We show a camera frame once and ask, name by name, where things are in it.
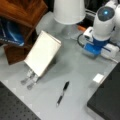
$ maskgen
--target gray table surface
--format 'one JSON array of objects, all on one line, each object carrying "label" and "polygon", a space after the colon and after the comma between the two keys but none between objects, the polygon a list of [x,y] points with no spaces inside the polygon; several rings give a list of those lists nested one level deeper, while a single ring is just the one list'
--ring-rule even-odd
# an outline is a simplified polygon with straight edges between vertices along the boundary
[{"label": "gray table surface", "polygon": [[[54,21],[52,13],[46,14],[36,28],[38,33],[44,30],[61,40],[62,47],[57,63],[32,90],[26,88],[28,84],[20,83],[26,77],[28,66],[24,62],[9,66],[3,47],[0,48],[0,81],[42,120],[103,120],[86,105],[99,86],[93,78],[97,73],[107,76],[116,64],[100,56],[86,56],[76,40],[62,37],[62,28],[64,26]],[[70,85],[56,108],[66,81],[70,81]]]}]

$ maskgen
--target white notepad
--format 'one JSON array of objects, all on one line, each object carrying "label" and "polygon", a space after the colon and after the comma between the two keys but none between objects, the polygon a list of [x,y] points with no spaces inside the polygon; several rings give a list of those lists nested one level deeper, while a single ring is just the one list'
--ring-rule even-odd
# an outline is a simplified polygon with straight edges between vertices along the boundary
[{"label": "white notepad", "polygon": [[41,77],[61,47],[61,41],[42,31],[24,62]]}]

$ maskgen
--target blue object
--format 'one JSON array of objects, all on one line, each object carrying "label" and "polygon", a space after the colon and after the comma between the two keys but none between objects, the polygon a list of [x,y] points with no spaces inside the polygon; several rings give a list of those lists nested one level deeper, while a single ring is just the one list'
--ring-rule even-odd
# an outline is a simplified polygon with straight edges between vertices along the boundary
[{"label": "blue object", "polygon": [[24,38],[17,23],[0,17],[0,41],[17,46],[24,45]]},{"label": "blue object", "polygon": [[101,47],[92,45],[90,43],[87,43],[84,46],[84,49],[87,50],[88,52],[94,54],[94,55],[99,55],[101,53]]},{"label": "blue object", "polygon": [[104,11],[104,15],[108,15],[108,11]]},{"label": "blue object", "polygon": [[97,40],[97,39],[95,39],[95,38],[93,37],[93,44],[94,44],[95,46],[103,47],[103,46],[105,46],[106,44],[108,44],[109,41],[110,41],[110,39],[104,40],[104,41],[99,41],[99,40]]}]

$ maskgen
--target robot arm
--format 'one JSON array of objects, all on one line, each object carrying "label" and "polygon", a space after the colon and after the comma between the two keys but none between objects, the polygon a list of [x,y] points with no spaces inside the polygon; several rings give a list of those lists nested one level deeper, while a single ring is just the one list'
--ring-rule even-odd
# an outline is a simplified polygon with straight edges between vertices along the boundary
[{"label": "robot arm", "polygon": [[115,10],[115,31],[113,34],[113,42],[120,47],[120,4]]},{"label": "robot arm", "polygon": [[119,48],[109,43],[115,26],[115,9],[117,4],[113,1],[101,7],[95,16],[93,27],[89,27],[83,34],[89,41],[84,49],[94,55],[114,58]]}]

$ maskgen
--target black pen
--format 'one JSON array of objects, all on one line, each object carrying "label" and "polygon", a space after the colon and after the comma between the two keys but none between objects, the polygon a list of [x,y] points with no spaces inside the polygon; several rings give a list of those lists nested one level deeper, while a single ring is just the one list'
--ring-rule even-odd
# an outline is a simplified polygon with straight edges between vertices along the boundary
[{"label": "black pen", "polygon": [[59,106],[59,104],[60,104],[62,98],[64,97],[64,93],[65,93],[65,91],[67,90],[68,85],[69,85],[69,81],[66,82],[65,85],[64,85],[64,88],[63,88],[62,94],[61,94],[61,96],[59,97],[59,99],[58,99],[58,101],[57,101],[57,104],[56,104],[57,107]]}]

